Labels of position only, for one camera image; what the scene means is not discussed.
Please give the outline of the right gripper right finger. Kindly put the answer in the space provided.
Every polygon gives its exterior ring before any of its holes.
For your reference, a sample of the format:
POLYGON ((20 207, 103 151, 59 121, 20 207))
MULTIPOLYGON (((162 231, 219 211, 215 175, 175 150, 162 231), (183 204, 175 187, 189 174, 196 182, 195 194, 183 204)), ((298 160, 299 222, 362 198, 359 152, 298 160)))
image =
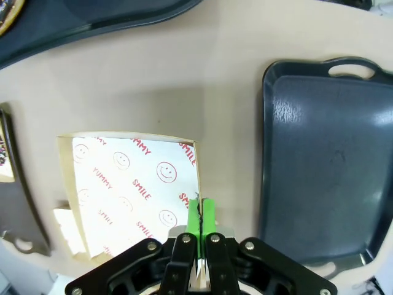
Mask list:
POLYGON ((336 294, 336 286, 265 242, 237 242, 218 229, 214 201, 201 201, 201 241, 213 294, 336 294))

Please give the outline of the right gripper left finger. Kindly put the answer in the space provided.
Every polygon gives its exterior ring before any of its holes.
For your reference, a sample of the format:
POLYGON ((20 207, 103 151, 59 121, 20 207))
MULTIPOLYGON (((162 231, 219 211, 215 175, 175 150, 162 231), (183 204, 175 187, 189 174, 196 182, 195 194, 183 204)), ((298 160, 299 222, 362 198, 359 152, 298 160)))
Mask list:
POLYGON ((146 238, 85 275, 68 283, 66 294, 187 294, 198 260, 199 201, 191 200, 187 226, 174 227, 165 243, 146 238))

